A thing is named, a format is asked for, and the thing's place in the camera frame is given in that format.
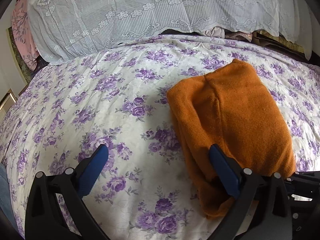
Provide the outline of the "orange knit sweater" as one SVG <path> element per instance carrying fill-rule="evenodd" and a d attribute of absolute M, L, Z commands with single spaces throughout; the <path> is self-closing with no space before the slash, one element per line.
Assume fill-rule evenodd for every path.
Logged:
<path fill-rule="evenodd" d="M 233 60 L 204 76 L 181 80 L 167 99 L 185 164 L 209 219 L 234 202 L 217 184 L 209 148 L 217 144 L 254 173 L 288 177 L 296 169 L 288 126 L 268 89 L 248 63 Z"/>

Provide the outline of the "folded clothes under lace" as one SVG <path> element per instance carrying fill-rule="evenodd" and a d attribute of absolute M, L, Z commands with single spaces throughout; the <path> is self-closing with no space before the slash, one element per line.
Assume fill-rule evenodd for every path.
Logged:
<path fill-rule="evenodd" d="M 192 32 L 183 32 L 173 28 L 166 28 L 160 32 L 161 35 L 190 35 L 190 36 L 206 36 L 214 38 L 222 38 L 230 41 L 242 41 L 252 43 L 257 46 L 274 50 L 294 59 L 309 61 L 312 59 L 312 49 L 309 46 L 304 48 L 299 42 L 295 41 L 290 35 L 279 32 L 277 36 L 272 35 L 265 29 L 258 29 L 252 32 L 247 31 L 231 31 L 219 25 L 208 27 L 205 29 L 196 29 Z"/>

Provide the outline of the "purple floral bed sheet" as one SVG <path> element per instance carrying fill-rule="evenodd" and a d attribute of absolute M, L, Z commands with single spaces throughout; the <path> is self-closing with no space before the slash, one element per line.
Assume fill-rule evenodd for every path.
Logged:
<path fill-rule="evenodd" d="M 251 64 L 275 99 L 297 170 L 319 170 L 318 67 L 241 41 L 144 38 L 46 66 L 6 113 L 1 163 L 19 234 L 35 174 L 61 174 L 104 144 L 108 162 L 84 202 L 111 239 L 207 238 L 218 221 L 201 213 L 166 93 L 233 59 Z"/>

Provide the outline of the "pink floral fabric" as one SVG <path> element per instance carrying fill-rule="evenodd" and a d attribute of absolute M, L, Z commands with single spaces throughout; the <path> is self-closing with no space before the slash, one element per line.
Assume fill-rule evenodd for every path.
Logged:
<path fill-rule="evenodd" d="M 34 71 L 37 67 L 36 59 L 40 54 L 31 34 L 27 7 L 27 0 L 16 2 L 11 17 L 11 27 L 16 47 L 23 61 L 31 71 Z"/>

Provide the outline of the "white lace cover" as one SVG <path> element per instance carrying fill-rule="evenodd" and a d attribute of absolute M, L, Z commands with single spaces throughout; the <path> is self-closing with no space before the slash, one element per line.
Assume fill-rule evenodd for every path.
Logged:
<path fill-rule="evenodd" d="M 204 33 L 265 30 L 312 48 L 309 7 L 304 0 L 27 0 L 31 33 L 40 55 L 66 62 L 120 43 L 172 29 Z"/>

